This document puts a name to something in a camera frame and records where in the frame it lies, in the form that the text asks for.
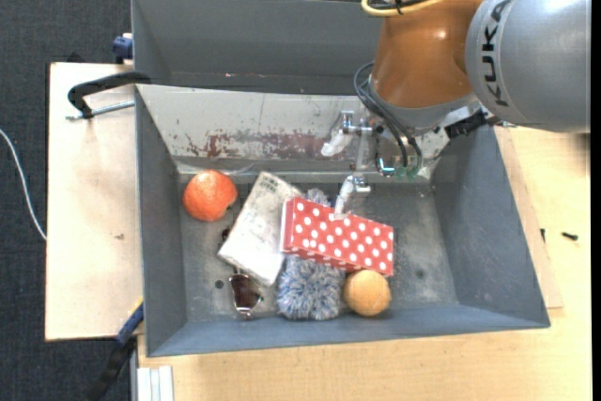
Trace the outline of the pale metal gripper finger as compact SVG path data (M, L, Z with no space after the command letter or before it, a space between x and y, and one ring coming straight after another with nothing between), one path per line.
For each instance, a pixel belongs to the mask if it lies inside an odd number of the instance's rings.
M336 196L334 212L350 213L370 192L371 186L363 176L347 176Z
M320 154L334 157L349 147L356 137L372 134L373 128L366 118L355 116L353 110L342 110L331 126L330 137L321 147Z

